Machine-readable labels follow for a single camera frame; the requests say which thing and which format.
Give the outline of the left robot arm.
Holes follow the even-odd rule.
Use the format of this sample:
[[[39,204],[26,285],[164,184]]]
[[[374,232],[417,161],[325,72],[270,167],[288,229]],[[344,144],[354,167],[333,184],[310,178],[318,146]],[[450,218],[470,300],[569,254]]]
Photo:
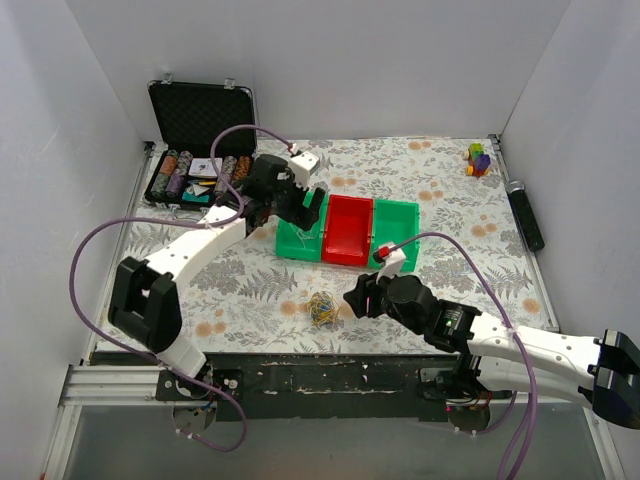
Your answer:
[[[288,159],[264,154],[249,175],[228,190],[205,216],[176,240],[142,260],[127,257],[117,268],[108,321],[180,373],[178,387],[193,400],[213,386],[206,357],[182,331],[181,291],[227,248],[276,216],[308,231],[319,219],[325,190],[310,190],[320,165],[310,153]]]

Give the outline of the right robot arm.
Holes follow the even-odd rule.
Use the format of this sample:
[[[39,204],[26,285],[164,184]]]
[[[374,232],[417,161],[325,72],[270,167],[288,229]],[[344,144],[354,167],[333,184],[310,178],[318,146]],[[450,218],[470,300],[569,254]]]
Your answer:
[[[622,332],[590,337],[507,327],[475,307],[437,298],[414,275],[364,274],[343,298],[358,318],[386,315],[436,349],[470,360],[452,373],[464,397],[534,392],[588,407],[611,424],[639,427],[639,349]]]

